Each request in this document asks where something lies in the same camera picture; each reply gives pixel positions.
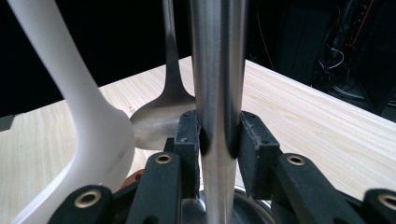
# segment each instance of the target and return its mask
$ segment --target black plastic part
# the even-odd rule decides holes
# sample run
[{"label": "black plastic part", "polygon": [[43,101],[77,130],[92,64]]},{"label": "black plastic part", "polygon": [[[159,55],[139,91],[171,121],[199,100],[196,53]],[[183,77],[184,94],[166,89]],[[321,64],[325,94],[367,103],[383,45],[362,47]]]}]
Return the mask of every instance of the black plastic part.
[{"label": "black plastic part", "polygon": [[271,199],[271,166],[281,151],[279,143],[254,114],[242,111],[238,163],[247,196],[256,200]]},{"label": "black plastic part", "polygon": [[113,202],[110,207],[111,214],[113,214],[112,224],[125,223],[134,201],[137,186],[139,186],[138,180],[113,194]]},{"label": "black plastic part", "polygon": [[396,223],[396,192],[388,189],[368,190],[362,210],[367,223]]},{"label": "black plastic part", "polygon": [[183,199],[199,196],[200,169],[199,133],[196,110],[188,111],[180,116],[173,147],[165,147],[165,151],[175,152],[181,161],[181,197]]},{"label": "black plastic part", "polygon": [[148,158],[126,223],[179,223],[180,159],[172,152]]},{"label": "black plastic part", "polygon": [[[91,206],[80,208],[76,207],[75,202],[81,194],[89,192],[100,192],[99,201]],[[86,196],[86,200],[92,200],[92,195]],[[99,224],[109,223],[112,220],[110,205],[113,197],[110,189],[102,186],[85,186],[71,193],[58,207],[49,220],[50,224]]]},{"label": "black plastic part", "polygon": [[14,121],[13,115],[8,115],[0,118],[0,132],[9,130],[12,126],[13,121]]},{"label": "black plastic part", "polygon": [[276,223],[364,223],[315,164],[297,154],[284,154],[276,164],[271,203]]}]

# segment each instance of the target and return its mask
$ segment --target dark background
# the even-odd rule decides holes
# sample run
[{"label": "dark background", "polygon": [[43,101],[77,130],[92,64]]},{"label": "dark background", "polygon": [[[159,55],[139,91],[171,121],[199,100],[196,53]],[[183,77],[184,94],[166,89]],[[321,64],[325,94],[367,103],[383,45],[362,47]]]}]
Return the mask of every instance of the dark background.
[{"label": "dark background", "polygon": [[[363,4],[371,0],[358,1]],[[369,25],[363,29],[367,35],[361,35],[361,45],[374,49],[378,49],[378,46],[383,49],[385,46],[389,53],[385,54],[381,48],[370,51],[370,48],[357,47],[359,57],[354,59],[362,60],[354,60],[355,66],[350,67],[351,69],[344,63],[344,70],[339,73],[340,77],[345,77],[350,70],[347,75],[355,77],[358,80],[356,83],[359,82],[361,86],[364,81],[369,84],[375,83],[371,86],[366,85],[363,93],[369,103],[370,95],[381,93],[377,97],[380,100],[375,99],[374,103],[381,103],[380,107],[383,108],[389,96],[396,91],[396,63],[382,66],[383,76],[373,72],[363,74],[359,69],[360,64],[372,66],[373,58],[382,62],[384,55],[390,55],[387,61],[396,60],[396,40],[393,38],[396,34],[393,25],[396,14],[392,13],[396,6],[391,0],[373,1],[380,7],[372,10],[374,13],[370,16],[372,21],[379,21],[379,25],[367,22]],[[161,0],[56,2],[98,86],[165,64]],[[342,11],[345,2],[347,1],[249,1],[246,58],[270,69],[274,66],[277,72],[310,85],[312,71],[318,68],[317,55],[320,49],[325,48],[322,39],[329,33],[338,17],[336,6]],[[191,55],[186,3],[186,0],[174,0],[179,58]],[[388,10],[388,14],[382,12],[385,9]],[[331,87],[337,83],[325,84]],[[0,1],[0,118],[28,112],[62,99],[7,1]],[[374,112],[373,107],[366,109]]]}]

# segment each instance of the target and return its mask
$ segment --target light wood tabletop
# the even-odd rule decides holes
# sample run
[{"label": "light wood tabletop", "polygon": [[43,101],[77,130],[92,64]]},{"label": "light wood tabletop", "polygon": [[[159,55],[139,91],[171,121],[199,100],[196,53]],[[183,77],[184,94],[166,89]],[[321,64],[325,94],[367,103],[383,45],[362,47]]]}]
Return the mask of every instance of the light wood tabletop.
[{"label": "light wood tabletop", "polygon": [[[193,95],[191,58],[180,60]],[[128,117],[163,89],[165,66],[100,90]],[[281,76],[246,63],[243,110],[258,115],[283,152],[311,159],[341,191],[362,199],[371,188],[396,190],[396,124]],[[0,223],[9,223],[73,157],[74,125],[65,101],[18,115],[0,133]],[[144,168],[153,151],[136,149],[130,174]]]}]

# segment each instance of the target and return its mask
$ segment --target bolt hole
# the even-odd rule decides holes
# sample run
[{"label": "bolt hole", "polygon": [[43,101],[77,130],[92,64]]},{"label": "bolt hole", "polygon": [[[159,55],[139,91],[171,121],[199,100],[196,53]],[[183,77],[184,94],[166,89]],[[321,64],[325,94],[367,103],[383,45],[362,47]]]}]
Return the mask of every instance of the bolt hole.
[{"label": "bolt hole", "polygon": [[160,220],[155,216],[149,216],[149,217],[145,218],[143,223],[144,224],[158,224],[158,223],[160,223]]},{"label": "bolt hole", "polygon": [[82,197],[81,201],[84,203],[89,203],[95,199],[95,196],[93,194],[88,194]]},{"label": "bolt hole", "polygon": [[386,207],[396,211],[396,196],[391,194],[380,194],[378,200]]},{"label": "bolt hole", "polygon": [[101,197],[102,197],[102,194],[97,189],[92,189],[92,190],[86,191],[86,192],[80,194],[75,199],[75,206],[78,208],[90,207],[90,206],[96,204],[100,200]]},{"label": "bolt hole", "polygon": [[138,174],[134,177],[134,180],[138,181],[140,180],[140,178],[142,178],[142,174]]},{"label": "bolt hole", "polygon": [[172,157],[167,154],[162,154],[155,158],[155,161],[159,164],[165,164],[172,160]]},{"label": "bolt hole", "polygon": [[298,156],[289,156],[288,162],[290,162],[293,165],[305,165],[305,160]]}]

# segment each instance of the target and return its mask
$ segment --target wooden surface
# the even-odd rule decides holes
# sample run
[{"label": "wooden surface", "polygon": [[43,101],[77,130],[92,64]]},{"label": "wooden surface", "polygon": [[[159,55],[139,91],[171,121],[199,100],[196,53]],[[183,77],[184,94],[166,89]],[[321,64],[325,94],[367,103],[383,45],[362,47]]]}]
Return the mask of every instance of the wooden surface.
[{"label": "wooden surface", "polygon": [[[191,58],[180,61],[193,94]],[[128,117],[162,91],[165,67],[101,88]],[[310,158],[334,186],[359,199],[396,190],[396,124],[247,62],[243,109],[263,120],[284,152]],[[0,223],[8,223],[73,157],[76,137],[64,101],[15,118],[0,133]],[[131,173],[152,151],[137,149]]]}]

